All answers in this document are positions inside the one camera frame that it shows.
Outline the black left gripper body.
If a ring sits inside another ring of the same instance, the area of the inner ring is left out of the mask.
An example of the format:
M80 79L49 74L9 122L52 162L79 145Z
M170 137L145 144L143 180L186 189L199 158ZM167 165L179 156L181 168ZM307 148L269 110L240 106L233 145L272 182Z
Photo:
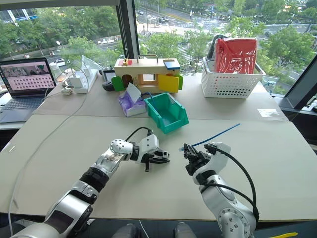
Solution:
M156 155L156 151L152 153L146 153L144 155L144 163L145 163L145 172L149 172L150 170L150 163L151 163L151 158L156 157L156 158L162 158L160 156Z

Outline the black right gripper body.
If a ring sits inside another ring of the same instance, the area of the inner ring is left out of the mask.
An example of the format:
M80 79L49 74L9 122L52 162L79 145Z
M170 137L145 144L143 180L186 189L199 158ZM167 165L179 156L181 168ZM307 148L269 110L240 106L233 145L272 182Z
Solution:
M192 176L194 172L200 167L206 165L211 156L204 152L185 152L185 159L188 159L189 164L185 166L188 174Z

